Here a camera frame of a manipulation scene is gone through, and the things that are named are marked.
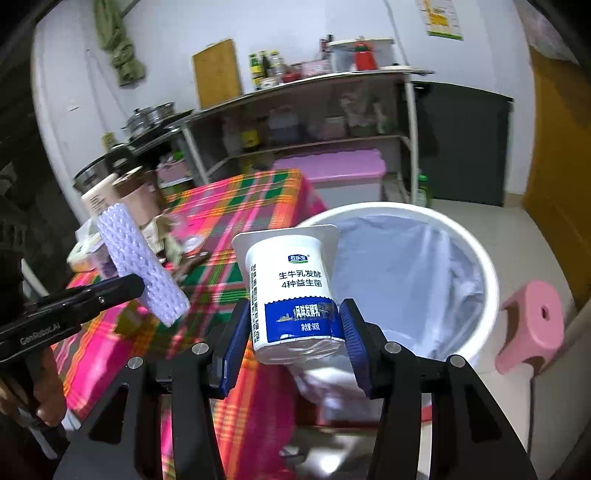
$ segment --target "human hand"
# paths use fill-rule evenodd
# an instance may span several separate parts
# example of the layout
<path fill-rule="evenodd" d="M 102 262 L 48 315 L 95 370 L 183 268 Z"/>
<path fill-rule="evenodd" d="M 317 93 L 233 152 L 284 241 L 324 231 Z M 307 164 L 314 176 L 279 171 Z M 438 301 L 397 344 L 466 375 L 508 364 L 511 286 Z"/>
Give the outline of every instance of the human hand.
<path fill-rule="evenodd" d="M 57 374 L 56 360 L 51 348 L 46 348 L 41 353 L 41 377 L 33 386 L 33 395 L 39 401 L 37 416 L 50 427 L 60 424 L 66 415 L 66 399 L 64 398 L 64 386 Z M 14 392 L 22 401 L 26 398 L 22 388 L 11 385 Z M 14 397 L 10 389 L 0 380 L 0 412 L 11 416 L 20 423 L 20 415 L 17 406 L 19 401 Z"/>

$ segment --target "metal screw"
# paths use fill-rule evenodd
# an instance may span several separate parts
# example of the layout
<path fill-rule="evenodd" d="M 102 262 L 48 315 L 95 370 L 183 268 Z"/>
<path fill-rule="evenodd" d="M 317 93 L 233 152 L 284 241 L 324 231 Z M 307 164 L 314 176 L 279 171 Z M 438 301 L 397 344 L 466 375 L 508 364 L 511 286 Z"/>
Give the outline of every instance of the metal screw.
<path fill-rule="evenodd" d="M 203 355 L 209 351 L 209 345 L 204 342 L 195 343 L 195 345 L 191 347 L 191 351 L 195 355 Z"/>
<path fill-rule="evenodd" d="M 462 368 L 464 365 L 466 365 L 466 361 L 459 355 L 454 355 L 453 357 L 451 357 L 449 359 L 449 362 L 454 367 L 458 367 L 458 368 Z"/>
<path fill-rule="evenodd" d="M 400 353 L 402 350 L 402 346 L 396 342 L 388 342 L 386 343 L 386 345 L 384 345 L 384 349 L 388 353 Z"/>
<path fill-rule="evenodd" d="M 143 364 L 144 364 L 144 359 L 141 358 L 140 356 L 133 356 L 127 362 L 127 366 L 132 370 L 135 370 L 136 368 L 141 367 Z"/>

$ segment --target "pink storage bin lid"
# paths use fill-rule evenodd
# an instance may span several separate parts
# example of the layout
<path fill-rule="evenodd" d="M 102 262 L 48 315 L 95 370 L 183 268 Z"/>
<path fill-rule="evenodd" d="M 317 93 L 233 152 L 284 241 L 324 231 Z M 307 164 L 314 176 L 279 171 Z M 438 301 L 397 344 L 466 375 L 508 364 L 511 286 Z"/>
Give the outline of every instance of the pink storage bin lid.
<path fill-rule="evenodd" d="M 386 164 L 377 148 L 288 157 L 273 164 L 273 170 L 284 168 L 300 170 L 312 183 L 380 179 L 386 173 Z"/>

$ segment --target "pink plastic stool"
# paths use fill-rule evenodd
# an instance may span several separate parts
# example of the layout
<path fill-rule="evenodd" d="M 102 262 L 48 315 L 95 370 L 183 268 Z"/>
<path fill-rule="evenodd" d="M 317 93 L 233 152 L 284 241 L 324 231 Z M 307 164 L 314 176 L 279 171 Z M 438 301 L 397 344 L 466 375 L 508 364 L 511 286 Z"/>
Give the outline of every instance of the pink plastic stool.
<path fill-rule="evenodd" d="M 534 280 L 516 291 L 501 309 L 507 310 L 508 333 L 507 342 L 495 359 L 497 371 L 504 374 L 517 364 L 530 361 L 534 372 L 539 373 L 564 340 L 558 293 L 551 285 Z"/>

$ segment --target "gray plastic bag liner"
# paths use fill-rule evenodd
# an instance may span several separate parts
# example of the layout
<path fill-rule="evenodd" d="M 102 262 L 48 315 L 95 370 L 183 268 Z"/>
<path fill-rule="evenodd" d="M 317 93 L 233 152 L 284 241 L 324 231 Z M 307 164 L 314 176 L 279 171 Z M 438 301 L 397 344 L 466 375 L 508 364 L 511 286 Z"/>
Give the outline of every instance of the gray plastic bag liner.
<path fill-rule="evenodd" d="M 341 236 L 331 285 L 337 304 L 353 298 L 367 322 L 417 356 L 445 360 L 466 342 L 482 312 L 483 281 L 447 232 L 390 215 L 336 226 Z M 345 348 L 290 370 L 302 395 L 333 410 L 330 416 L 342 419 L 337 411 L 346 410 L 351 420 L 379 418 L 379 408 L 352 379 Z"/>

